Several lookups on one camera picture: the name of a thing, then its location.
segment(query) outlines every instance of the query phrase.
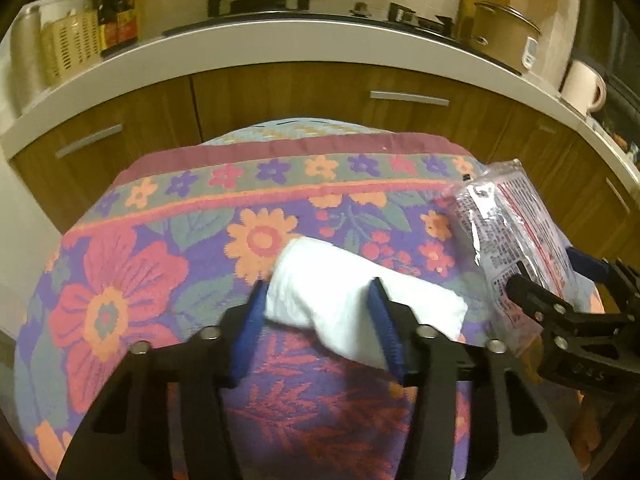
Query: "label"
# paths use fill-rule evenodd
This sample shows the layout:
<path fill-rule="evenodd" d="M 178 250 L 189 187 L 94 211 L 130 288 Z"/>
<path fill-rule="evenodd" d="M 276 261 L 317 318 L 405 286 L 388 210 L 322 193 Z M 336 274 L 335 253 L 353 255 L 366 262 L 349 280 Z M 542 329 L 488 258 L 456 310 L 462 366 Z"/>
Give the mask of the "label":
<path fill-rule="evenodd" d="M 115 23 L 100 25 L 98 27 L 98 40 L 101 52 L 118 44 L 118 26 Z"/>
<path fill-rule="evenodd" d="M 138 19 L 136 9 L 124 10 L 117 13 L 118 43 L 135 40 L 138 37 Z"/>
<path fill-rule="evenodd" d="M 527 70 L 531 70 L 531 67 L 536 62 L 537 50 L 538 42 L 531 36 L 527 36 L 527 43 L 524 46 L 524 53 L 522 54 L 522 64 Z"/>

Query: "metal screw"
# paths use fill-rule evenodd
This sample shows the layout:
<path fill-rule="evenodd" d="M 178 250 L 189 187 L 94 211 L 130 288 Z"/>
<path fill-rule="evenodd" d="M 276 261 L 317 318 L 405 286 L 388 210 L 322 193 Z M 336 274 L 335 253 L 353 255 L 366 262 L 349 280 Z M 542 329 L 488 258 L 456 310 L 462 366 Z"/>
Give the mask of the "metal screw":
<path fill-rule="evenodd" d="M 569 348 L 569 343 L 566 341 L 566 339 L 564 337 L 560 337 L 559 335 L 554 338 L 554 343 L 556 343 L 556 346 L 558 346 L 558 348 L 561 348 L 562 350 L 567 350 Z"/>
<path fill-rule="evenodd" d="M 426 339 L 434 339 L 438 335 L 438 331 L 431 325 L 420 325 L 415 329 L 415 333 Z"/>
<path fill-rule="evenodd" d="M 146 354 L 151 350 L 151 343 L 149 341 L 136 341 L 129 347 L 129 351 L 135 355 Z"/>
<path fill-rule="evenodd" d="M 507 351 L 507 345 L 499 339 L 491 339 L 491 341 L 486 344 L 486 347 L 494 354 L 504 354 Z"/>
<path fill-rule="evenodd" d="M 220 329 L 217 326 L 206 326 L 200 330 L 200 339 L 211 340 L 220 337 Z"/>

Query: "purple flower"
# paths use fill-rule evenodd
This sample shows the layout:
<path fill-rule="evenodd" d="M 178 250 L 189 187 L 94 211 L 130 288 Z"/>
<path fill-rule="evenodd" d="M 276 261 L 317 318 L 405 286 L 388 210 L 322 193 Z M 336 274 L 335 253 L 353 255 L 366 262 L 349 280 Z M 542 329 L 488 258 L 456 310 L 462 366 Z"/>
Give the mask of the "purple flower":
<path fill-rule="evenodd" d="M 449 172 L 447 171 L 447 163 L 444 160 L 438 158 L 437 155 L 424 156 L 422 158 L 425 167 L 431 173 L 439 173 L 443 176 L 449 176 Z"/>
<path fill-rule="evenodd" d="M 348 161 L 351 163 L 351 171 L 355 171 L 356 173 L 366 171 L 371 176 L 380 176 L 378 162 L 373 158 L 369 158 L 361 153 L 358 156 L 350 156 Z"/>
<path fill-rule="evenodd" d="M 284 176 L 291 169 L 288 162 L 280 162 L 277 158 L 272 158 L 269 162 L 258 164 L 258 180 L 273 180 L 276 184 L 284 184 L 287 179 Z"/>
<path fill-rule="evenodd" d="M 177 193 L 180 198 L 184 198 L 189 194 L 191 184 L 200 179 L 199 176 L 191 173 L 191 170 L 185 171 L 181 176 L 172 176 L 171 185 L 164 192 L 167 195 L 171 193 Z"/>
<path fill-rule="evenodd" d="M 115 204 L 120 198 L 120 194 L 116 191 L 111 191 L 100 199 L 95 205 L 95 210 L 102 215 L 103 218 L 106 218 L 111 211 L 111 207 Z"/>

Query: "pot lid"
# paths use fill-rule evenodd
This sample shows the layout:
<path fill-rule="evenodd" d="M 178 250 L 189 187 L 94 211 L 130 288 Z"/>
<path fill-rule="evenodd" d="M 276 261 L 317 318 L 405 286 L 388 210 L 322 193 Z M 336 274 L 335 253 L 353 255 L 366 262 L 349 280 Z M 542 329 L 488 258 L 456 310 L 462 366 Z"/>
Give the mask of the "pot lid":
<path fill-rule="evenodd" d="M 475 5 L 477 7 L 485 7 L 487 9 L 491 9 L 491 10 L 501 10 L 502 12 L 506 12 L 508 14 L 511 14 L 513 16 L 515 16 L 516 18 L 521 19 L 523 22 L 528 23 L 529 25 L 531 25 L 531 27 L 535 28 L 538 32 L 538 34 L 542 34 L 542 31 L 538 28 L 538 26 L 533 23 L 531 20 L 528 20 L 527 18 L 525 18 L 521 12 L 517 11 L 516 9 L 514 9 L 513 7 L 509 7 L 509 6 L 505 6 L 505 5 L 501 5 L 501 4 L 494 4 L 493 2 L 476 2 Z"/>

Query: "plastic package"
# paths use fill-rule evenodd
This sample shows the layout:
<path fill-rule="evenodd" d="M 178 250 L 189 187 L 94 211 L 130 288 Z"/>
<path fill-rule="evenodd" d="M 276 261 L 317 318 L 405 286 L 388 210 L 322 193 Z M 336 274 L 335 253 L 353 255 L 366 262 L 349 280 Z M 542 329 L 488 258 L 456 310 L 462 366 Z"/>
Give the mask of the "plastic package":
<path fill-rule="evenodd" d="M 495 335 L 519 355 L 542 327 L 507 298 L 509 277 L 524 274 L 572 304 L 578 295 L 558 229 L 519 160 L 492 164 L 453 193 L 454 216 L 487 281 Z"/>

